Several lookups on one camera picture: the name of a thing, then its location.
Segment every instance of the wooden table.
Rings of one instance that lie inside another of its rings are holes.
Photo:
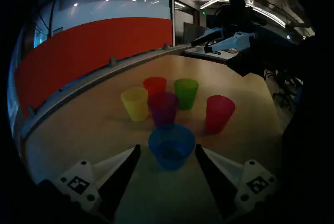
[[[91,88],[41,123],[26,142],[32,178],[37,183],[54,179],[80,159],[94,164],[141,144],[142,155],[115,222],[216,223],[218,209],[195,154],[178,171],[164,171],[148,149],[152,119],[132,122],[122,105],[121,93],[142,86],[150,76],[165,77],[167,91],[173,91],[174,81],[180,78],[199,82],[193,109],[178,111],[176,118],[176,123],[195,133],[197,143],[239,163],[254,158],[272,173],[278,172],[282,133],[264,80],[254,74],[241,77],[222,64],[167,55]],[[236,110],[222,133],[206,135],[206,99],[217,94],[232,99]]]

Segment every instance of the blue cup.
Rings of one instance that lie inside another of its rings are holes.
[[[195,147],[195,136],[179,124],[157,127],[149,136],[149,149],[165,169],[177,170]]]

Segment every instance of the red cup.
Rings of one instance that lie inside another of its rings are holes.
[[[167,80],[162,77],[150,77],[144,80],[144,87],[149,92],[149,97],[166,90]]]
[[[209,134],[221,132],[231,118],[235,104],[229,98],[214,95],[206,101],[205,129]]]

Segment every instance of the red wall panel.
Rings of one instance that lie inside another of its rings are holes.
[[[172,21],[114,18],[79,25],[32,50],[15,71],[15,86],[26,117],[71,81],[117,60],[172,45]]]

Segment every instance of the purple cup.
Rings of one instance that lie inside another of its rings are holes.
[[[171,92],[159,92],[149,97],[147,103],[156,127],[174,123],[178,102],[177,96]]]

